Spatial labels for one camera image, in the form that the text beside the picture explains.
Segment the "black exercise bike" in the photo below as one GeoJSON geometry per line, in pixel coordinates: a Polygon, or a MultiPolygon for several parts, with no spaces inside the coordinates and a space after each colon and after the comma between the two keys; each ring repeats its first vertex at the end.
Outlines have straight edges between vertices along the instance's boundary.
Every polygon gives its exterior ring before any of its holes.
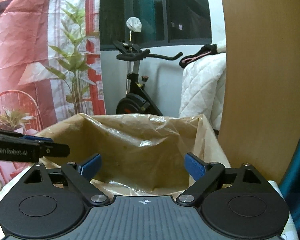
{"type": "Polygon", "coordinates": [[[116,114],[151,114],[162,116],[162,112],[145,91],[145,85],[148,76],[139,76],[140,62],[146,58],[156,58],[167,61],[175,61],[183,56],[182,52],[171,56],[152,54],[149,49],[142,50],[140,46],[132,42],[114,41],[116,49],[120,52],[117,60],[127,62],[126,95],[122,98],[116,107],[116,114]]]}

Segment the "dark window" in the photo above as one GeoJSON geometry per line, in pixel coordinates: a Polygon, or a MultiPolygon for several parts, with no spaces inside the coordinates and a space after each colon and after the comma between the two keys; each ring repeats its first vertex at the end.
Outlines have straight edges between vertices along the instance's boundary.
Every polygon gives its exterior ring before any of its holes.
{"type": "Polygon", "coordinates": [[[100,0],[102,50],[129,37],[142,48],[206,44],[212,41],[208,0],[100,0]],[[130,35],[126,20],[137,17],[140,33],[130,35]]]}

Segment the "wooden panel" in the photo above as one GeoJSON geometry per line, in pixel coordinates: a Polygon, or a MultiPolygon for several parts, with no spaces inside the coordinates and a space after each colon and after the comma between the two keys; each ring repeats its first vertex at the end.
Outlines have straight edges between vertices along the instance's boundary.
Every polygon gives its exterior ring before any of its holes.
{"type": "Polygon", "coordinates": [[[300,0],[222,0],[226,89],[218,141],[231,166],[279,183],[300,138],[300,0]]]}

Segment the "cardboard box with plastic liner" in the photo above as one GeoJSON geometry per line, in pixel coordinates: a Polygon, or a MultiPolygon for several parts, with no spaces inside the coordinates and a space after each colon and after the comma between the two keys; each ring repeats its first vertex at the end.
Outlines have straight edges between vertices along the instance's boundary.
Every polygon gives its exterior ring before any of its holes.
{"type": "Polygon", "coordinates": [[[109,197],[176,197],[194,182],[184,167],[189,152],[207,163],[230,166],[203,115],[172,118],[80,113],[45,128],[39,136],[70,147],[66,158],[46,158],[48,167],[69,161],[80,163],[100,154],[102,166],[91,183],[109,197]]]}

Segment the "white quilted blanket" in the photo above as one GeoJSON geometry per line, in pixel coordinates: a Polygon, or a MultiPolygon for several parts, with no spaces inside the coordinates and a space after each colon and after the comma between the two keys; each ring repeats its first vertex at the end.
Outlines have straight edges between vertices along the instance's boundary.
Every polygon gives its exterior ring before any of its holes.
{"type": "Polygon", "coordinates": [[[183,69],[179,117],[205,115],[220,130],[226,78],[226,40],[217,44],[218,54],[207,55],[183,69]]]}

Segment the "lamp with white cover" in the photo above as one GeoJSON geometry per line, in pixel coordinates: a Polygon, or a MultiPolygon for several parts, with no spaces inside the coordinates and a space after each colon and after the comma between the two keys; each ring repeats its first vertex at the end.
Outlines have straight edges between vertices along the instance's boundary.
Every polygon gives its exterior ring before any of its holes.
{"type": "Polygon", "coordinates": [[[132,33],[140,33],[142,31],[142,23],[137,17],[130,17],[126,20],[126,26],[129,29],[129,42],[132,41],[132,33]]]}

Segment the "red printed backdrop cloth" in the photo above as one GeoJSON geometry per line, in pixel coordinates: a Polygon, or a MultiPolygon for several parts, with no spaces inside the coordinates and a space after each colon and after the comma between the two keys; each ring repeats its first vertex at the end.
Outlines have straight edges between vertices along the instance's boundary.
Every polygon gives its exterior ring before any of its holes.
{"type": "Polygon", "coordinates": [[[0,0],[0,129],[104,115],[100,0],[0,0]]]}

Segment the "black garment on blanket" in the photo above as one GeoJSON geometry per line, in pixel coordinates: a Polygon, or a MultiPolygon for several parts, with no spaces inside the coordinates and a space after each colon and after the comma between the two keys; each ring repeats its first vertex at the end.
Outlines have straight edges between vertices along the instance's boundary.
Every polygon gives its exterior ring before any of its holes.
{"type": "Polygon", "coordinates": [[[197,61],[198,59],[201,59],[202,57],[216,54],[218,54],[217,44],[206,44],[202,46],[202,48],[200,48],[200,50],[195,54],[183,57],[179,61],[179,66],[184,69],[187,65],[193,63],[194,61],[197,61]]]}

